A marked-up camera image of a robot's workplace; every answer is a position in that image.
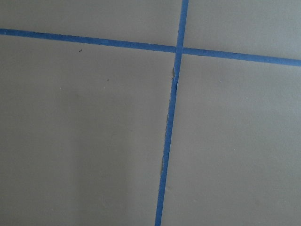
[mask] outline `gray surface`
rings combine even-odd
[[[176,45],[181,0],[0,0],[0,28]]]
[[[190,0],[185,47],[301,59],[299,0]]]
[[[0,225],[152,226],[174,54],[0,42]]]
[[[301,68],[182,60],[163,226],[301,225]]]

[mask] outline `floor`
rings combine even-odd
[[[0,1],[0,224],[299,226],[300,11]]]

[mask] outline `gray floor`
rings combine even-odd
[[[181,0],[0,0],[0,28],[175,46]],[[190,0],[184,46],[301,59],[301,3]],[[0,225],[152,226],[174,53],[0,36]],[[301,225],[301,67],[182,56],[163,226]]]

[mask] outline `blue tape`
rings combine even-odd
[[[205,56],[205,57],[218,57],[218,58],[235,59],[235,60],[246,60],[246,61],[262,62],[262,63],[269,63],[269,64],[277,64],[277,65],[301,66],[301,60],[279,58],[279,57],[272,57],[272,56],[251,55],[251,54],[243,54],[243,53],[231,53],[231,52],[197,49],[197,48],[183,48],[183,54]]]
[[[177,86],[178,86],[179,75],[180,75],[188,2],[189,0],[182,0],[178,39],[177,39],[177,46],[176,46],[175,59],[174,59],[174,78],[172,80],[172,86],[170,91],[168,118],[167,118],[166,134],[165,134],[165,141],[164,141],[164,151],[163,151],[163,168],[162,168],[160,184],[159,184],[155,226],[161,226],[161,220],[162,220],[168,160],[169,160],[171,137],[172,137],[173,125],[174,125],[174,111],[175,111],[175,103],[177,97]]]
[[[175,49],[176,49],[176,47],[174,46],[165,46],[165,45],[148,44],[148,43],[140,43],[140,42],[130,42],[130,41],[119,41],[119,40],[110,40],[110,39],[89,38],[89,37],[80,37],[80,36],[62,35],[62,34],[29,32],[29,31],[12,30],[12,29],[0,29],[0,34],[37,38],[37,39],[79,42],[79,43],[104,45],[104,46],[145,49],[145,50],[153,50],[153,51],[161,51],[161,52],[169,52],[169,53],[175,53]]]

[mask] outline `blue line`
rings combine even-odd
[[[80,36],[62,35],[62,34],[39,33],[39,32],[30,32],[30,31],[12,30],[12,29],[0,29],[0,34],[37,38],[37,39],[79,42],[79,43],[104,45],[104,46],[145,49],[145,50],[153,50],[153,51],[161,51],[161,52],[169,52],[169,53],[175,53],[175,49],[176,49],[176,47],[174,46],[165,46],[165,45],[148,44],[148,43],[140,43],[140,42],[130,42],[130,41],[119,41],[119,40],[110,40],[110,39],[89,38],[89,37],[80,37]]]
[[[175,59],[174,59],[174,78],[172,80],[172,86],[170,91],[170,100],[169,100],[169,108],[168,108],[168,116],[167,116],[168,118],[167,118],[166,134],[165,134],[165,141],[164,141],[164,151],[163,151],[163,168],[162,168],[160,185],[159,185],[155,226],[161,226],[161,220],[162,220],[168,160],[169,160],[169,152],[170,152],[170,145],[171,145],[171,137],[173,132],[174,110],[175,110],[175,103],[177,97],[177,86],[178,86],[178,81],[180,76],[180,67],[181,67],[181,59],[182,59],[182,52],[183,52],[183,42],[184,42],[188,2],[189,0],[182,0],[178,40],[177,40]]]
[[[301,66],[301,60],[279,58],[279,57],[272,57],[272,56],[251,55],[251,54],[243,54],[243,53],[231,53],[231,52],[197,49],[197,48],[183,48],[183,54],[205,56],[205,57],[218,57],[218,58],[235,59],[235,60],[246,60],[246,61],[262,62],[262,63],[269,63],[269,64],[277,64],[277,65]]]

